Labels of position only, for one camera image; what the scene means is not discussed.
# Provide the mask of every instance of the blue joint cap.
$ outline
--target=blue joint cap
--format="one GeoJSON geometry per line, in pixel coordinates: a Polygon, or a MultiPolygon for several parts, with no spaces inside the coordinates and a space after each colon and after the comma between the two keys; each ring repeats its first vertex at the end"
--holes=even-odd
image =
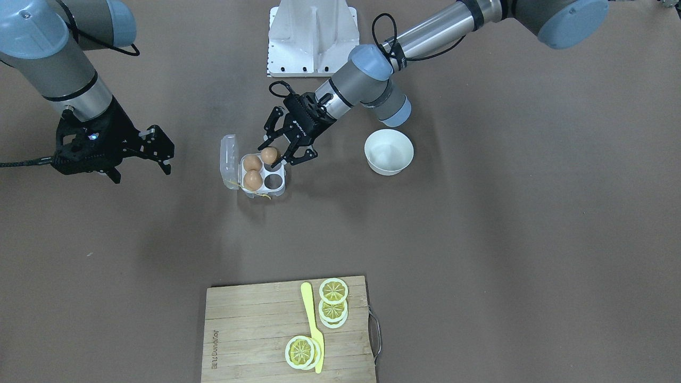
{"type": "Polygon", "coordinates": [[[43,59],[68,41],[64,20],[45,0],[0,0],[0,52],[18,59],[43,59]]]}
{"type": "Polygon", "coordinates": [[[392,117],[381,120],[381,122],[388,127],[398,127],[407,122],[409,116],[411,116],[411,102],[409,102],[409,97],[405,96],[405,103],[402,105],[402,108],[393,114],[392,117]]]}
{"type": "Polygon", "coordinates": [[[392,76],[392,65],[390,65],[390,62],[388,62],[375,45],[364,44],[356,46],[350,52],[348,59],[359,70],[375,80],[386,81],[392,76]]]}
{"type": "Polygon", "coordinates": [[[607,10],[607,0],[577,0],[551,17],[537,37],[553,49],[570,48],[601,26],[607,10]]]}
{"type": "Polygon", "coordinates": [[[137,23],[130,8],[121,0],[106,0],[111,11],[111,23],[114,26],[114,46],[122,48],[130,46],[137,38],[137,23]]]}

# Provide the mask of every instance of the brown egg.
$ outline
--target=brown egg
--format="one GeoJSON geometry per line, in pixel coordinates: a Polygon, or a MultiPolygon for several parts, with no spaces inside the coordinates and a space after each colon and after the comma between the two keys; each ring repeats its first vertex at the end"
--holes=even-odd
{"type": "Polygon", "coordinates": [[[257,170],[249,170],[244,175],[244,186],[254,192],[262,186],[262,177],[257,170]]]}
{"type": "Polygon", "coordinates": [[[248,172],[251,170],[260,170],[262,168],[262,162],[255,154],[249,154],[244,157],[244,169],[248,172]]]}
{"type": "Polygon", "coordinates": [[[260,152],[260,157],[265,164],[272,165],[279,158],[279,152],[276,148],[266,147],[260,152]]]}

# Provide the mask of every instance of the metal handle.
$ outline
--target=metal handle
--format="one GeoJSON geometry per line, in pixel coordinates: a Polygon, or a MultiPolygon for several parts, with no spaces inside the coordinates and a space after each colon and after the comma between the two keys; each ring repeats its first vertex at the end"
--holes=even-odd
{"type": "Polygon", "coordinates": [[[376,318],[376,315],[374,314],[374,311],[371,309],[371,306],[369,306],[369,324],[371,324],[371,320],[374,320],[376,324],[376,340],[379,342],[379,349],[374,352],[374,345],[371,337],[371,328],[369,328],[369,344],[371,346],[371,353],[374,354],[374,365],[378,365],[378,358],[379,355],[381,355],[381,350],[383,349],[383,339],[381,338],[381,324],[379,323],[379,319],[376,318]]]}

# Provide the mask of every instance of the lemon slice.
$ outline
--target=lemon slice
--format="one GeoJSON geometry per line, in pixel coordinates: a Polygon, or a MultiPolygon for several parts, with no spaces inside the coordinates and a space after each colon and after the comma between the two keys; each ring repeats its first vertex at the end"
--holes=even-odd
{"type": "Polygon", "coordinates": [[[319,286],[319,296],[329,305],[341,303],[347,298],[347,285],[338,278],[329,278],[319,286]]]}
{"type": "Polygon", "coordinates": [[[319,319],[327,323],[338,323],[345,317],[347,317],[347,301],[335,305],[319,301],[319,319]]]}
{"type": "Polygon", "coordinates": [[[317,363],[319,363],[319,359],[321,358],[321,346],[317,341],[315,341],[312,338],[309,338],[312,341],[312,344],[315,345],[315,360],[310,363],[308,367],[305,367],[303,370],[311,370],[317,366],[317,363]]]}
{"type": "Polygon", "coordinates": [[[341,327],[342,325],[345,324],[345,321],[346,321],[346,320],[347,320],[347,315],[344,316],[343,319],[341,319],[340,322],[338,322],[338,323],[329,323],[329,322],[326,322],[325,320],[323,320],[323,319],[321,319],[321,318],[319,319],[319,321],[320,321],[324,326],[326,326],[326,327],[328,327],[328,328],[338,328],[338,327],[341,327]]]}
{"type": "Polygon", "coordinates": [[[312,339],[303,335],[291,338],[286,345],[286,363],[294,369],[304,369],[315,359],[315,346],[312,339]]]}

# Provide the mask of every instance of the wooden cutting board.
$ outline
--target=wooden cutting board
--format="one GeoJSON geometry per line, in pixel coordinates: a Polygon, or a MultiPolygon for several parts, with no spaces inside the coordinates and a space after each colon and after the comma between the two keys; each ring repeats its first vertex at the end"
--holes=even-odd
{"type": "Polygon", "coordinates": [[[300,295],[305,281],[209,288],[201,382],[375,383],[366,281],[363,276],[341,279],[348,285],[348,318],[337,329],[319,321],[319,285],[324,279],[308,280],[317,328],[326,343],[320,374],[292,369],[284,357],[292,337],[310,336],[300,295]]]}

